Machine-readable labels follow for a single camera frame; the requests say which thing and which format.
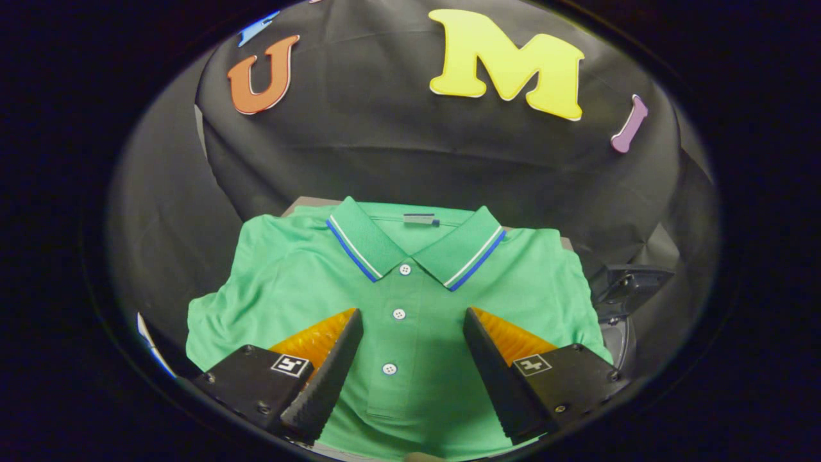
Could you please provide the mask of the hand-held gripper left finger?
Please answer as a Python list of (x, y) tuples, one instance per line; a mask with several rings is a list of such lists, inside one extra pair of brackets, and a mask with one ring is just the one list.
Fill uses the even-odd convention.
[(193, 383), (250, 425), (313, 445), (340, 397), (363, 332), (360, 311), (350, 308), (269, 348), (243, 345)]

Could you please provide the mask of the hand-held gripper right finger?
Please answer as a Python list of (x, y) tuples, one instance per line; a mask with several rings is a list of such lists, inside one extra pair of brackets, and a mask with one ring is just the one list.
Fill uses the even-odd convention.
[(592, 419), (630, 386), (583, 344), (557, 346), (478, 307), (463, 334), (505, 435), (515, 445)]

